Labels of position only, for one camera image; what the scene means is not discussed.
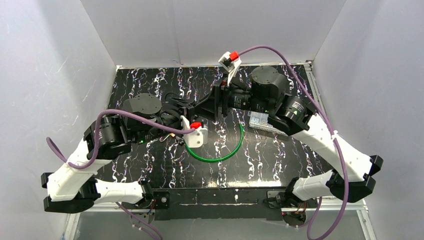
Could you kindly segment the small dark key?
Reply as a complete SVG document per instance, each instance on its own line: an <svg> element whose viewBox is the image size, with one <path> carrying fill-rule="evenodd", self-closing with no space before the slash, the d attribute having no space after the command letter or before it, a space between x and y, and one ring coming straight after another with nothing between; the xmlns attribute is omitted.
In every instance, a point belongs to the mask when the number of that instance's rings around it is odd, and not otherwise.
<svg viewBox="0 0 424 240"><path fill-rule="evenodd" d="M183 138L176 138L175 142L180 145L180 146L184 146L185 145L185 140Z"/></svg>

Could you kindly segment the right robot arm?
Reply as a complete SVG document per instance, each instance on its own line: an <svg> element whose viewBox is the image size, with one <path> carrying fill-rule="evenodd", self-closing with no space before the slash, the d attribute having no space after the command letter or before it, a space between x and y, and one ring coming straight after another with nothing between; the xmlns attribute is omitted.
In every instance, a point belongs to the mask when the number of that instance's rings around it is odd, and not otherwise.
<svg viewBox="0 0 424 240"><path fill-rule="evenodd" d="M249 78L250 85L245 85L225 75L194 104L194 115L217 120L230 109L266 113L272 127L306 144L332 166L332 170L320 175L293 178L284 200L301 203L334 196L355 203L373 193L374 174L384 162L380 156L360 152L332 131L311 100L288 91L288 77L276 68L256 67Z"/></svg>

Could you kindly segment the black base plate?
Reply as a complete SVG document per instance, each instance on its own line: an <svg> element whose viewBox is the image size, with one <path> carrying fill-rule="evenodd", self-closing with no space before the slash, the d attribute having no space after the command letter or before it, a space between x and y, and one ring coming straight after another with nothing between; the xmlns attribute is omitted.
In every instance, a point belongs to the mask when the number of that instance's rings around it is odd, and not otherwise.
<svg viewBox="0 0 424 240"><path fill-rule="evenodd" d="M265 202L285 191L284 186L242 188L155 188L150 206L123 206L138 213L152 210L156 221L181 219L266 219L279 221L282 211L276 203Z"/></svg>

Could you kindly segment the small brass padlock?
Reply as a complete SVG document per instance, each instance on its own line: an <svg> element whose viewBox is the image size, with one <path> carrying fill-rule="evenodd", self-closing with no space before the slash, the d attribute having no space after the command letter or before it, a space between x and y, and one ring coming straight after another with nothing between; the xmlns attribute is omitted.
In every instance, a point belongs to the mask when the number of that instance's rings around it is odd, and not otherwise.
<svg viewBox="0 0 424 240"><path fill-rule="evenodd" d="M176 136L175 133L169 133L166 136L163 136L159 139L161 143L165 142L168 138L174 138Z"/></svg>

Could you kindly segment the clear plastic parts box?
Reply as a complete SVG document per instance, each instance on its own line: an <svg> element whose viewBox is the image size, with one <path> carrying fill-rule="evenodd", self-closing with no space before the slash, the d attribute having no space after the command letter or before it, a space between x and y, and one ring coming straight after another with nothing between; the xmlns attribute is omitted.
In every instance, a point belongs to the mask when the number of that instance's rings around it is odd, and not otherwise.
<svg viewBox="0 0 424 240"><path fill-rule="evenodd" d="M260 112L254 112L249 111L249 127L257 130L262 130L265 132L282 135L287 137L288 135L275 127L273 127L271 124L268 123L268 114L267 113L260 113Z"/></svg>

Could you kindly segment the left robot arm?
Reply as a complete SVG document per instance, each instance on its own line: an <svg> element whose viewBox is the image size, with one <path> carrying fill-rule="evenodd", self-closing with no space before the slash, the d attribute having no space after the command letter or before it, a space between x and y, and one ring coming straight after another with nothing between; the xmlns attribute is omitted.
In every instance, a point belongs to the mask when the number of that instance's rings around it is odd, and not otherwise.
<svg viewBox="0 0 424 240"><path fill-rule="evenodd" d="M41 186L47 189L44 210L75 214L96 204L114 202L149 208L155 194L147 181L103 181L96 178L99 169L130 153L134 144L173 135L180 143L198 148L206 142L207 133L203 123L190 122L182 112L164 109L161 100L152 94L141 93L127 99L121 109L101 112L69 157L64 157L47 138L63 165L41 175Z"/></svg>

